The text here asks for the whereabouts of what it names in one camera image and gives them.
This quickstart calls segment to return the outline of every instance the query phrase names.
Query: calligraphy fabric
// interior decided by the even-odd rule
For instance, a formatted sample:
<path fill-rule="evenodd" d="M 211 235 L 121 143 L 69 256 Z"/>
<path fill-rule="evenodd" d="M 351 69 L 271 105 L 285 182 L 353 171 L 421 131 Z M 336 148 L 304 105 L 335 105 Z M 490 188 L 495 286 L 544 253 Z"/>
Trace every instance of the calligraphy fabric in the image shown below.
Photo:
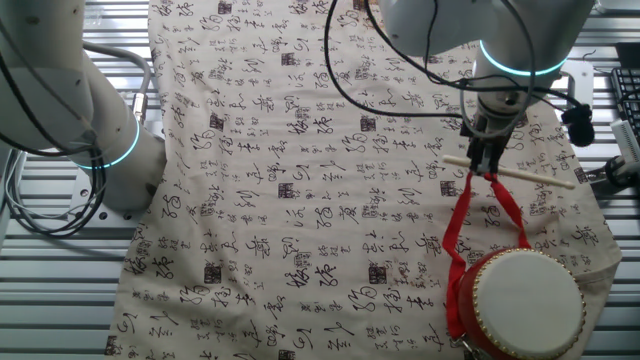
<path fill-rule="evenodd" d="M 468 140 L 451 118 L 375 116 L 340 97 L 322 53 L 328 1 L 152 0 L 149 35 L 168 163 L 131 242 L 106 359 L 463 359 L 446 327 L 442 236 Z M 330 51 L 360 103 L 458 112 L 340 1 Z M 429 60 L 470 76 L 477 44 Z M 465 104 L 473 112 L 475 96 Z M 586 331 L 621 259 L 551 108 L 514 131 L 504 166 L 578 184 L 501 178 L 531 245 L 577 274 Z M 456 251 L 472 264 L 518 228 L 476 181 Z"/>

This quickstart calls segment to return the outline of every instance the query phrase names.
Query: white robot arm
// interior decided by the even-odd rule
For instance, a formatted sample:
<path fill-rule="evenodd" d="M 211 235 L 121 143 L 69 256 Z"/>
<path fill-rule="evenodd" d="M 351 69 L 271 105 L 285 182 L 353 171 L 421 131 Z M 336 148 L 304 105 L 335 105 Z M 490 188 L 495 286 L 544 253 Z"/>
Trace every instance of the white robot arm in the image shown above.
<path fill-rule="evenodd" d="M 536 89 L 548 89 L 559 78 L 594 5 L 593 0 L 380 0 L 379 3 L 385 30 L 404 54 L 424 57 L 481 40 L 474 78 L 482 80 L 473 80 L 470 85 L 506 89 L 517 84 L 522 88 L 479 92 L 475 129 L 471 129 L 477 131 L 467 134 L 472 137 L 468 154 L 471 168 L 480 173 L 497 169 L 519 113 L 536 102 L 524 90 L 531 84 L 531 71 L 535 71 Z M 529 34 L 530 43 L 525 33 Z M 531 69 L 532 55 L 535 69 Z M 546 95 L 537 91 L 534 94 Z M 579 141 L 576 136 L 572 140 L 584 146 L 593 140 L 588 138 Z"/>
<path fill-rule="evenodd" d="M 161 181 L 164 141 L 145 130 L 133 111 L 83 51 L 84 0 L 0 2 L 0 20 L 28 65 L 66 102 L 78 120 L 45 91 L 0 36 L 0 51 L 29 108 L 46 131 L 68 148 L 93 143 L 102 150 L 108 186 L 104 203 L 142 210 Z M 0 133 L 30 149 L 51 142 L 28 121 L 6 79 L 0 78 Z M 91 174 L 88 153 L 69 156 Z"/>

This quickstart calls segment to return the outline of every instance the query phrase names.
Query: red drum body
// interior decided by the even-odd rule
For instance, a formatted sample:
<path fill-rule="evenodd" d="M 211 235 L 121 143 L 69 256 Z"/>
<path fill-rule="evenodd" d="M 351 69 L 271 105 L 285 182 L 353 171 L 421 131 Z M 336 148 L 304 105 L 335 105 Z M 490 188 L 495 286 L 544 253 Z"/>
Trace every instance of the red drum body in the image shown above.
<path fill-rule="evenodd" d="M 467 336 L 496 360 L 556 359 L 578 341 L 586 304 L 573 275 L 531 249 L 492 252 L 460 282 Z"/>

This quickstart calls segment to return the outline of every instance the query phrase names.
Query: wire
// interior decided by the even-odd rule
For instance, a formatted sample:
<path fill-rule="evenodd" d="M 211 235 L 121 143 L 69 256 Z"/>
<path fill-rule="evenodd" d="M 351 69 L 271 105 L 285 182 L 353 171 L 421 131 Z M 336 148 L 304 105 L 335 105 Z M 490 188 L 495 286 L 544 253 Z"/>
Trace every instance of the wire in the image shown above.
<path fill-rule="evenodd" d="M 51 238 L 56 238 L 56 239 L 67 238 L 77 233 L 78 231 L 82 230 L 86 226 L 86 224 L 89 222 L 89 220 L 91 220 L 91 218 L 98 211 L 105 196 L 105 191 L 96 191 L 98 188 L 102 188 L 102 186 L 107 181 L 106 170 L 103 167 L 104 163 L 102 161 L 102 158 L 99 156 L 100 150 L 98 149 L 90 150 L 90 156 L 94 157 L 94 155 L 98 155 L 98 158 L 96 160 L 92 160 L 91 193 L 89 195 L 89 198 L 91 199 L 95 197 L 96 198 L 95 204 L 92 205 L 90 202 L 87 202 L 83 206 L 83 209 L 78 214 L 75 215 L 75 219 L 73 219 L 68 224 L 58 229 L 49 229 L 43 225 L 38 224 L 28 212 L 24 211 L 19 207 L 14 208 L 12 204 L 9 204 L 8 208 L 9 208 L 9 211 L 11 212 L 12 218 L 14 218 L 18 223 L 20 223 L 20 225 L 22 225 L 25 229 L 31 232 L 48 236 Z M 15 175 L 15 173 L 9 175 L 9 169 L 13 167 L 14 162 L 17 160 L 18 160 L 18 154 L 15 150 L 12 150 L 9 156 L 9 160 L 7 162 L 7 166 L 5 166 L 4 178 L 5 178 L 5 181 L 13 183 L 13 185 L 9 187 L 10 195 L 15 199 L 20 200 L 20 195 L 17 190 L 18 188 L 17 184 L 19 179 Z M 86 216 L 84 216 L 84 214 L 87 212 L 87 210 L 90 207 L 91 207 L 91 210 Z"/>
<path fill-rule="evenodd" d="M 139 92 L 142 94 L 147 93 L 147 90 L 149 90 L 149 83 L 151 82 L 151 67 L 149 66 L 149 63 L 147 63 L 147 61 L 142 58 L 142 56 L 131 51 L 118 49 L 111 46 L 98 45 L 87 41 L 82 42 L 82 47 L 85 50 L 93 51 L 99 54 L 129 59 L 129 61 L 138 65 L 140 68 L 142 68 L 142 71 L 144 71 L 144 75 L 142 76 L 142 85 L 140 86 Z"/>
<path fill-rule="evenodd" d="M 438 17 L 438 0 L 433 0 L 433 17 L 431 18 L 431 23 L 429 24 L 429 31 L 427 32 L 427 49 L 424 53 L 424 70 L 427 73 L 427 79 L 436 85 L 444 85 L 446 84 L 443 79 L 437 80 L 431 76 L 431 72 L 427 70 L 429 63 L 429 50 L 431 49 L 431 33 L 433 32 L 433 27 L 436 23 L 436 18 Z"/>
<path fill-rule="evenodd" d="M 547 104 L 547 105 L 551 106 L 552 108 L 554 108 L 554 109 L 556 109 L 556 110 L 558 110 L 558 111 L 565 112 L 565 110 L 564 110 L 563 108 L 561 108 L 561 107 L 559 107 L 559 106 L 557 106 L 557 105 L 554 105 L 553 103 L 551 103 L 551 101 L 549 101 L 549 100 L 547 100 L 547 99 L 543 98 L 542 96 L 538 96 L 538 95 L 536 95 L 536 94 L 533 94 L 533 97 L 534 97 L 534 98 L 536 98 L 536 99 L 538 99 L 538 100 L 540 100 L 540 101 L 542 101 L 543 103 L 545 103 L 545 104 Z"/>
<path fill-rule="evenodd" d="M 5 186 L 5 195 L 7 196 L 7 199 L 9 200 L 9 202 L 10 202 L 11 204 L 13 204 L 13 206 L 18 207 L 18 208 L 21 208 L 22 210 L 24 210 L 24 211 L 28 212 L 29 214 L 34 215 L 34 216 L 37 216 L 37 217 L 41 217 L 41 218 L 45 218 L 45 219 L 59 219 L 59 218 L 63 218 L 63 217 L 65 217 L 65 216 L 71 215 L 75 210 L 77 210 L 77 209 L 79 209 L 79 208 L 81 208 L 81 207 L 83 207 L 83 206 L 85 206 L 85 205 L 87 204 L 87 203 L 80 204 L 80 205 L 78 205 L 78 206 L 76 206 L 76 207 L 74 207 L 74 208 L 71 208 L 71 209 L 69 209 L 68 211 L 66 211 L 66 212 L 64 212 L 64 213 L 62 213 L 62 214 L 59 214 L 59 215 L 44 215 L 44 214 L 39 214 L 39 213 L 37 213 L 37 212 L 31 211 L 29 208 L 27 208 L 26 206 L 24 206 L 24 205 L 22 204 L 22 199 L 21 199 L 21 197 L 20 197 L 20 194 L 19 194 L 19 192 L 17 192 L 17 191 L 16 191 L 15 193 L 17 193 L 17 194 L 18 194 L 18 196 L 17 196 L 17 198 L 18 198 L 18 199 L 17 199 L 17 200 L 16 200 L 16 199 L 14 199 L 14 198 L 13 198 L 13 196 L 12 196 L 12 194 L 13 194 L 14 192 L 13 192 L 13 191 L 9 191 L 9 187 L 10 187 L 10 186 L 17 186 L 17 182 L 19 181 L 20 177 L 15 175 L 15 171 L 16 171 L 16 168 L 18 167 L 18 164 L 20 163 L 20 161 L 22 161 L 22 158 L 24 157 L 24 154 L 25 154 L 24 152 L 21 152 L 21 153 L 20 153 L 20 155 L 18 156 L 17 160 L 13 162 L 13 165 L 11 166 L 11 168 L 10 168 L 10 170 L 9 170 L 9 173 L 8 173 L 8 175 L 7 175 L 7 178 L 12 178 L 12 177 L 14 177 L 14 176 L 15 176 L 16 182 L 15 182 L 15 183 L 12 183 L 12 182 L 6 181 L 6 182 L 5 182 L 5 184 L 4 184 L 4 186 Z M 91 202 L 93 202 L 94 200 L 96 200 L 96 198 L 98 197 L 98 195 L 99 195 L 100 193 L 102 193 L 103 191 L 105 191 L 105 189 L 106 189 L 106 187 L 107 187 L 107 182 L 105 182 L 105 183 L 102 185 L 102 187 L 100 188 L 100 190 L 98 190 L 98 192 L 96 193 L 96 195 L 95 195 L 95 196 L 93 196 L 92 198 L 90 198 L 90 199 L 87 201 L 88 203 L 91 203 Z"/>
<path fill-rule="evenodd" d="M 11 76 L 11 73 L 9 72 L 9 68 L 7 67 L 7 63 L 4 60 L 4 57 L 2 56 L 2 53 L 0 53 L 0 71 L 2 72 L 2 75 L 4 76 L 4 78 L 7 80 L 7 84 L 9 85 L 9 88 L 11 89 L 11 92 L 13 93 L 13 95 L 16 97 L 16 100 L 18 100 L 18 103 L 20 104 L 20 107 L 22 107 L 22 110 L 25 112 L 25 114 L 27 115 L 27 118 L 29 118 L 29 121 L 31 121 L 31 123 L 33 124 L 33 126 L 36 127 L 36 129 L 38 129 L 38 131 L 40 132 L 40 134 L 47 140 L 49 141 L 52 146 L 55 146 L 57 148 L 62 149 L 62 151 L 58 152 L 58 153 L 45 153 L 45 152 L 40 152 L 37 155 L 42 155 L 42 156 L 66 156 L 66 155 L 73 155 L 73 154 L 78 154 L 78 153 L 82 153 L 82 152 L 86 152 L 89 148 L 91 148 L 92 146 L 84 146 L 78 149 L 68 149 L 66 146 L 62 145 L 61 143 L 59 143 L 56 139 L 54 139 L 48 132 L 47 130 L 42 126 L 42 124 L 40 124 L 40 122 L 38 121 L 38 119 L 36 118 L 35 114 L 31 111 L 31 108 L 29 108 L 29 105 L 27 104 L 24 96 L 22 96 L 22 92 L 20 91 L 20 89 L 18 88 L 18 85 L 16 84 L 15 80 L 13 79 L 13 76 Z M 15 141 L 12 141 L 11 139 L 9 139 L 7 136 L 2 135 L 0 136 L 0 139 L 4 142 L 6 142 L 7 144 L 18 148 L 22 151 L 28 151 L 31 153 L 36 154 L 38 152 L 38 150 L 35 149 L 29 149 L 28 147 L 18 144 Z"/>
<path fill-rule="evenodd" d="M 411 66 L 413 66 L 414 68 L 416 68 L 417 70 L 419 70 L 420 72 L 424 73 L 425 75 L 431 76 L 434 79 L 443 82 L 446 86 L 452 87 L 454 89 L 458 89 L 458 90 L 467 90 L 467 91 L 471 91 L 471 92 L 496 92 L 496 91 L 528 91 L 528 87 L 526 86 L 500 86 L 500 87 L 472 87 L 472 86 L 468 86 L 468 84 L 464 84 L 464 85 L 459 85 L 456 84 L 458 82 L 464 82 L 465 79 L 459 79 L 453 82 L 447 81 L 443 78 L 441 78 L 440 76 L 438 76 L 437 74 L 429 71 L 428 69 L 423 68 L 421 65 L 419 65 L 418 63 L 416 63 L 413 59 L 411 59 L 410 57 L 408 57 L 407 55 L 405 55 L 403 52 L 401 52 L 400 50 L 398 50 L 392 43 L 391 40 L 389 40 L 389 37 L 387 37 L 387 35 L 384 33 L 384 31 L 380 28 L 380 26 L 378 25 L 375 16 L 373 15 L 373 11 L 371 10 L 371 6 L 369 4 L 370 0 L 365 0 L 364 4 L 365 4 L 365 10 L 367 12 L 367 17 L 369 18 L 369 20 L 371 21 L 371 24 L 373 26 L 373 28 L 376 30 L 376 32 L 378 33 L 378 35 L 380 36 L 380 38 L 391 48 L 393 49 L 393 51 L 396 52 L 396 54 L 398 54 L 398 56 L 400 56 L 404 61 L 406 61 L 407 63 L 409 63 Z M 490 75 L 487 77 L 482 77 L 482 78 L 475 78 L 475 79 L 468 79 L 468 80 L 481 80 L 481 79 L 487 79 L 490 77 L 503 77 L 506 79 L 510 79 L 509 77 L 506 77 L 504 75 Z M 544 94 L 551 94 L 551 95 L 555 95 L 559 98 L 562 98 L 566 101 L 568 101 L 570 104 L 574 105 L 574 106 L 581 106 L 582 104 L 580 104 L 580 102 L 578 102 L 576 99 L 574 99 L 573 97 L 561 93 L 559 91 L 553 90 L 553 89 L 548 89 L 548 88 L 543 88 L 543 87 L 535 87 L 533 89 L 535 92 L 541 92 Z"/>
<path fill-rule="evenodd" d="M 80 117 L 79 114 L 77 114 L 69 106 L 69 104 L 67 104 L 62 98 L 60 98 L 60 96 L 40 77 L 40 75 L 35 71 L 35 69 L 33 69 L 33 67 L 29 64 L 29 62 L 24 58 L 24 56 L 18 50 L 17 46 L 13 42 L 13 39 L 11 39 L 11 37 L 9 36 L 9 33 L 7 32 L 7 30 L 4 27 L 4 24 L 2 23 L 1 20 L 0 20 L 0 33 L 2 33 L 2 35 L 4 36 L 5 40 L 9 44 L 9 46 L 15 52 L 16 56 L 18 56 L 20 61 L 23 62 L 24 66 L 27 68 L 29 73 L 40 83 L 40 85 L 42 85 L 43 88 L 52 97 L 54 97 L 63 107 L 65 107 L 67 110 L 69 110 L 69 112 L 73 116 L 75 116 L 76 118 L 79 118 L 81 120 L 84 120 L 82 117 Z M 81 148 L 77 148 L 77 149 L 69 149 L 66 146 L 62 145 L 60 142 L 58 142 L 56 139 L 54 139 L 47 132 L 47 130 L 38 121 L 38 119 L 36 118 L 35 114 L 33 113 L 33 111 L 31 111 L 31 108 L 27 104 L 24 96 L 22 95 L 22 92 L 20 91 L 20 88 L 16 84 L 15 80 L 13 79 L 13 76 L 11 75 L 11 72 L 9 71 L 9 67 L 7 66 L 7 63 L 6 63 L 5 59 L 4 59 L 4 57 L 2 56 L 2 53 L 0 53 L 0 71 L 2 72 L 3 76 L 5 77 L 5 79 L 7 81 L 7 84 L 9 85 L 9 88 L 11 89 L 11 92 L 16 97 L 16 100 L 20 104 L 20 107 L 22 108 L 22 110 L 25 112 L 25 114 L 26 114 L 27 118 L 29 119 L 29 121 L 40 132 L 40 134 L 47 141 L 49 141 L 52 144 L 52 146 L 55 146 L 55 147 L 61 149 L 62 151 L 57 152 L 57 153 L 50 153 L 50 152 L 39 151 L 39 150 L 36 150 L 36 149 L 30 149 L 25 145 L 19 144 L 19 143 L 15 142 L 15 141 L 11 140 L 8 136 L 6 136 L 4 134 L 0 134 L 0 140 L 6 142 L 7 144 L 9 144 L 9 145 L 11 145 L 11 146 L 13 146 L 13 147 L 15 147 L 15 148 L 17 148 L 19 150 L 27 151 L 27 152 L 30 152 L 30 153 L 33 153 L 33 154 L 36 154 L 36 155 L 41 155 L 41 156 L 67 156 L 67 155 L 79 154 L 79 153 L 87 151 L 89 148 L 92 147 L 92 146 L 85 146 L 85 147 L 81 147 Z"/>
<path fill-rule="evenodd" d="M 631 97 L 631 95 L 638 95 L 638 94 L 640 94 L 640 89 L 638 89 L 638 90 L 634 90 L 634 91 L 630 91 L 630 92 L 628 92 L 628 93 L 626 93 L 626 94 L 622 95 L 622 97 L 618 100 L 618 106 L 622 106 L 622 103 L 623 103 L 624 101 L 629 100 L 629 98 Z"/>
<path fill-rule="evenodd" d="M 383 111 L 383 110 L 377 110 L 377 109 L 373 109 L 371 107 L 362 105 L 360 103 L 358 103 L 356 100 L 354 100 L 353 98 L 351 98 L 351 96 L 349 96 L 349 94 L 347 94 L 342 87 L 340 86 L 340 84 L 338 84 L 338 80 L 335 77 L 335 74 L 333 73 L 333 68 L 331 67 L 331 59 L 329 56 L 329 33 L 330 33 L 330 29 L 331 29 L 331 19 L 333 18 L 333 13 L 336 9 L 336 5 L 338 4 L 338 0 L 333 0 L 331 2 L 331 6 L 329 7 L 329 12 L 327 14 L 327 21 L 324 27 L 324 59 L 325 59 L 325 63 L 327 65 L 327 73 L 329 74 L 329 78 L 331 78 L 331 82 L 333 83 L 333 85 L 336 87 L 336 89 L 338 90 L 338 92 L 340 93 L 340 95 L 342 95 L 342 97 L 344 97 L 348 102 L 350 102 L 351 104 L 353 104 L 354 106 L 368 111 L 370 113 L 376 114 L 376 115 L 383 115 L 383 116 L 398 116 L 398 117 L 421 117 L 421 118 L 427 118 L 427 117 L 438 117 L 438 118 L 445 118 L 445 117 L 450 117 L 450 118 L 458 118 L 461 119 L 462 116 L 460 114 L 448 114 L 448 113 L 397 113 L 397 112 L 389 112 L 389 111 Z"/>
<path fill-rule="evenodd" d="M 592 52 L 582 55 L 582 61 L 587 62 L 588 61 L 587 60 L 587 56 L 591 56 L 591 55 L 595 54 L 597 51 L 598 51 L 597 49 L 594 49 Z M 601 74 L 611 75 L 610 72 L 600 70 L 599 68 L 597 68 L 595 66 L 593 67 L 593 70 L 595 70 L 595 71 L 597 71 L 597 72 L 599 72 Z"/>
<path fill-rule="evenodd" d="M 69 105 L 66 101 L 64 101 L 64 99 L 62 99 L 60 97 L 60 95 L 58 95 L 56 93 L 55 90 L 53 90 L 49 84 L 47 84 L 47 82 L 40 76 L 40 74 L 38 74 L 37 71 L 35 71 L 35 69 L 29 64 L 29 62 L 27 61 L 27 59 L 24 58 L 24 56 L 22 55 L 22 53 L 20 52 L 20 49 L 18 49 L 18 46 L 16 45 L 16 43 L 13 41 L 13 39 L 11 38 L 11 35 L 9 35 L 9 32 L 7 31 L 7 29 L 4 27 L 4 24 L 2 22 L 2 20 L 0 19 L 0 33 L 2 33 L 2 35 L 4 36 L 5 40 L 7 41 L 7 43 L 9 44 L 9 46 L 11 47 L 11 49 L 13 50 L 13 52 L 16 54 L 16 56 L 20 59 L 20 61 L 24 64 L 24 67 L 27 69 L 27 71 L 29 71 L 29 73 L 31 74 L 31 76 L 34 77 L 34 79 L 36 79 L 36 81 L 38 81 L 38 83 L 40 83 L 40 85 L 54 98 L 56 99 L 56 101 L 62 105 L 65 109 L 67 109 L 67 111 L 69 111 L 69 113 L 71 115 L 73 115 L 76 119 L 78 120 L 84 120 L 84 122 L 86 123 L 86 120 L 84 119 L 84 117 L 80 114 L 78 114 L 78 112 L 76 112 L 71 105 Z"/>
<path fill-rule="evenodd" d="M 12 165 L 12 162 L 13 162 L 13 163 L 15 163 L 14 161 L 17 161 L 17 160 L 18 160 L 18 159 L 17 159 L 17 156 L 16 156 L 16 157 L 13 157 L 13 156 L 12 156 L 12 154 L 13 154 L 13 150 L 12 150 L 12 153 L 10 153 L 9 161 L 8 161 L 8 162 L 7 162 L 7 164 L 6 164 L 6 166 L 5 166 L 5 171 L 4 171 L 4 173 L 3 173 L 3 175 L 4 175 L 4 176 L 3 176 L 3 178 L 4 178 L 4 179 L 5 179 L 5 181 L 7 181 L 7 182 L 9 182 L 9 180 L 11 180 L 11 179 L 9 179 L 9 178 L 6 176 L 6 175 L 7 175 L 6 170 L 7 170 L 7 169 L 9 169 L 9 168 L 11 168 L 11 167 L 13 166 L 13 165 Z M 17 198 L 19 199 L 19 202 L 22 202 L 22 199 L 20 199 L 20 194 L 19 194 L 19 192 L 17 191 L 17 181 L 16 181 L 16 178 L 14 177 L 13 181 L 10 181 L 9 183 L 10 183 L 10 184 L 15 184 L 15 188 L 11 188 L 11 189 L 16 189 L 16 195 L 17 195 Z M 3 200 L 2 209 L 4 209 L 4 208 L 5 208 L 5 205 L 8 205 L 7 207 L 9 207 L 9 208 L 11 207 L 11 204 L 7 204 L 7 202 L 6 202 L 6 199 L 7 199 L 7 198 L 8 198 L 8 197 L 5 197 L 5 199 Z M 16 221 L 18 221 L 18 223 L 20 223 L 20 225 L 24 226 L 24 223 L 23 223 L 23 222 L 21 222 L 21 220 L 17 218 L 17 214 L 16 214 L 16 212 L 15 212 L 15 211 L 13 211 L 13 212 L 12 212 L 12 211 L 11 211 L 12 209 L 9 209 L 9 210 L 10 210 L 10 212 L 11 212 L 11 214 L 12 214 L 12 217 L 13 217 Z M 28 218 L 28 219 L 29 219 L 33 224 L 36 224 L 40 230 L 44 230 L 44 231 L 51 231 L 51 230 L 55 230 L 55 229 L 48 228 L 48 227 L 46 227 L 46 226 L 44 226 L 44 225 L 38 224 L 38 223 L 37 223 L 37 222 L 36 222 L 36 221 L 31 217 L 31 216 L 29 216 L 29 213 L 28 213 L 28 212 L 26 213 L 25 218 Z M 80 225 L 81 225 L 81 224 L 77 224 L 77 225 L 75 225 L 74 227 L 72 227 L 72 229 L 73 229 L 73 230 L 75 230 L 75 229 L 77 228 L 77 229 L 78 229 L 78 231 L 79 231 L 79 230 L 81 230 L 81 229 L 82 229 L 82 227 L 83 227 L 83 226 L 80 226 Z M 57 235 L 57 236 L 56 236 L 56 235 L 54 235 L 54 236 L 50 236 L 50 235 L 47 235 L 47 234 L 43 234 L 43 235 L 45 235 L 45 236 L 48 236 L 48 237 L 51 237 L 51 238 L 52 238 L 52 239 L 43 238 L 43 239 L 42 239 L 43 241 L 50 242 L 50 243 L 51 243 L 51 244 L 53 244 L 53 245 L 60 246 L 60 247 L 63 247 L 63 248 L 65 248 L 65 249 L 69 249 L 69 250 L 74 251 L 74 252 L 77 252 L 77 253 L 79 253 L 79 254 L 89 255 L 89 256 L 94 256 L 94 257 L 100 257 L 100 258 L 104 259 L 105 261 L 109 261 L 109 260 L 113 260 L 113 261 L 121 261 L 121 260 L 120 260 L 120 258 L 121 258 L 121 257 L 120 257 L 120 256 L 118 256 L 117 254 L 113 254 L 113 253 L 110 253 L 110 252 L 107 252 L 107 251 L 100 251 L 100 250 L 86 249 L 86 248 L 84 248 L 84 247 L 77 246 L 77 245 L 73 245 L 73 244 L 71 244 L 71 243 L 67 243 L 67 242 L 59 242 L 59 240 L 62 240 L 63 238 L 66 238 L 66 237 L 68 237 L 68 236 L 69 236 L 69 235 L 71 235 L 71 234 L 62 235 L 62 236 L 60 236 L 60 235 Z"/>
<path fill-rule="evenodd" d="M 430 47 L 431 31 L 433 30 L 433 25 L 438 15 L 438 0 L 433 0 L 433 2 L 434 2 L 434 12 L 433 12 L 433 18 L 431 19 L 431 24 L 429 26 L 429 33 L 427 35 L 427 51 L 429 51 L 429 47 Z M 527 26 L 525 25 L 524 21 L 520 17 L 520 14 L 518 14 L 518 11 L 513 7 L 513 5 L 511 5 L 509 0 L 501 0 L 501 2 L 507 8 L 507 10 L 509 10 L 511 15 L 514 17 L 514 19 L 518 23 L 518 27 L 520 28 L 520 31 L 522 32 L 522 35 L 525 37 L 525 40 L 527 42 L 527 48 L 529 50 L 529 56 L 530 56 L 529 67 L 531 68 L 531 71 L 529 72 L 529 88 L 527 89 L 527 97 L 524 99 L 522 107 L 520 108 L 520 111 L 518 111 L 518 114 L 515 116 L 515 118 L 509 123 L 509 125 L 507 125 L 503 129 L 496 132 L 492 132 L 492 133 L 485 133 L 482 131 L 478 131 L 473 126 L 473 124 L 471 123 L 471 119 L 469 119 L 469 117 L 467 116 L 467 110 L 464 106 L 465 104 L 464 92 L 466 89 L 464 88 L 460 89 L 460 112 L 462 113 L 462 121 L 464 122 L 465 126 L 469 129 L 469 131 L 473 134 L 474 137 L 481 138 L 481 139 L 490 139 L 490 138 L 496 138 L 499 136 L 509 136 L 513 131 L 513 129 L 518 125 L 518 123 L 520 123 L 520 121 L 524 119 L 524 117 L 526 116 L 527 108 L 529 107 L 529 105 L 531 104 L 531 100 L 533 99 L 533 89 L 535 87 L 536 59 L 535 59 L 535 49 L 533 46 L 533 41 L 531 40 L 531 35 L 529 34 L 529 31 L 527 30 Z M 427 64 L 427 61 L 425 60 L 425 71 L 427 71 L 426 64 Z M 427 77 L 429 78 L 429 80 L 433 81 L 430 75 L 427 75 Z M 447 84 L 450 84 L 450 82 L 441 81 L 441 84 L 447 85 Z"/>
<path fill-rule="evenodd" d="M 137 127 L 142 127 L 142 124 L 140 124 L 140 123 L 136 123 L 135 125 L 136 125 Z M 108 155 L 108 154 L 111 152 L 111 150 L 112 150 L 114 147 L 116 147 L 117 145 L 119 145 L 119 143 L 122 141 L 122 138 L 123 138 L 126 134 L 127 134 L 127 132 L 126 132 L 126 131 L 119 131 L 118 136 L 116 136 L 116 138 L 115 138 L 115 139 L 113 139 L 113 140 L 111 141 L 111 145 L 109 145 L 109 146 L 108 146 L 108 147 L 106 147 L 106 148 L 105 148 L 105 147 L 100 148 L 100 149 L 101 149 L 102 154 L 101 154 L 101 155 L 99 155 L 99 156 L 100 156 L 100 157 L 102 157 L 102 158 L 107 159 L 107 161 L 106 161 L 106 162 L 107 162 L 107 164 L 109 164 L 109 163 L 110 163 L 110 161 L 109 161 L 109 155 Z M 75 142 L 75 141 L 71 141 L 71 142 L 70 142 L 70 144 L 89 145 L 89 144 L 86 144 L 86 143 L 82 143 L 82 142 Z M 97 159 L 97 158 L 95 158 L 95 157 L 89 157 L 89 158 L 86 158 L 85 160 L 95 160 L 95 159 Z"/>

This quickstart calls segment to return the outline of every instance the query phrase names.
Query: drum head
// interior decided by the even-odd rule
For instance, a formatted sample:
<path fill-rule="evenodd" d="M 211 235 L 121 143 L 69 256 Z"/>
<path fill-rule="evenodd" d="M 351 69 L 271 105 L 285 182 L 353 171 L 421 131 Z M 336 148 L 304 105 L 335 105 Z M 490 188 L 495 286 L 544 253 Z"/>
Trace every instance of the drum head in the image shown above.
<path fill-rule="evenodd" d="M 473 293 L 483 332 L 516 358 L 564 353 L 582 328 L 582 294 L 573 276 L 536 251 L 492 256 L 478 271 Z"/>

